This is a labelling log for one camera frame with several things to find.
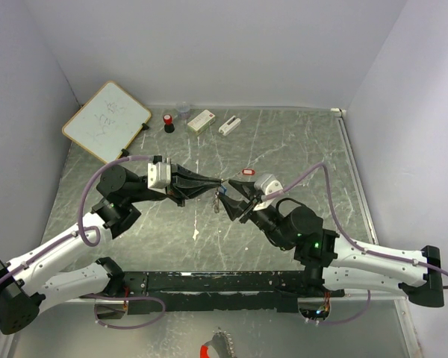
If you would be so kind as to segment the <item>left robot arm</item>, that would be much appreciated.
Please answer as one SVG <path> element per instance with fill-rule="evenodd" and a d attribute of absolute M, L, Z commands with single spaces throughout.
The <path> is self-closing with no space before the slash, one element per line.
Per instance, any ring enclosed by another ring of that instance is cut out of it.
<path fill-rule="evenodd" d="M 0 331 L 14 334 L 39 314 L 73 298 L 125 287 L 122 269 L 109 257 L 77 271 L 62 270 L 93 248 L 126 232 L 140 217 L 136 202 L 185 202 L 221 185 L 156 156 L 130 156 L 101 167 L 87 182 L 75 224 L 55 238 L 6 262 L 0 259 Z"/>

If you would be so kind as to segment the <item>silver keyring with clips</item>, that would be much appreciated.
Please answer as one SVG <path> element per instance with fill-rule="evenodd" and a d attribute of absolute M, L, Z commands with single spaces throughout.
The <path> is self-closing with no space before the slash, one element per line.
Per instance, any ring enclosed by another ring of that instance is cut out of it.
<path fill-rule="evenodd" d="M 225 180 L 222 179 L 222 180 L 220 181 L 220 185 L 219 185 L 219 186 L 215 189 L 215 191 L 214 191 L 213 211 L 214 211 L 214 213 L 216 213 L 216 214 L 218 214 L 218 213 L 220 212 L 220 197 L 226 195 L 226 194 L 222 194 L 222 193 L 218 192 L 217 189 L 218 189 L 221 185 L 225 186 L 224 183 L 225 183 Z"/>

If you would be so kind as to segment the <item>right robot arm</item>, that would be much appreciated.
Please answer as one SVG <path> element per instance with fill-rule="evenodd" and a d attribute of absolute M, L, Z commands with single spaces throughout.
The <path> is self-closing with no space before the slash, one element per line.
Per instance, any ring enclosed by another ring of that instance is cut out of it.
<path fill-rule="evenodd" d="M 401 295 L 422 307 L 444 305 L 438 248 L 427 245 L 406 251 L 347 239 L 326 229 L 323 219 L 303 203 L 282 215 L 279 201 L 262 200 L 264 195 L 282 193 L 281 183 L 272 175 L 256 182 L 230 180 L 229 184 L 243 200 L 217 192 L 228 217 L 242 224 L 252 222 L 273 246 L 292 251 L 295 261 L 305 268 L 302 288 L 307 295 L 362 289 Z"/>

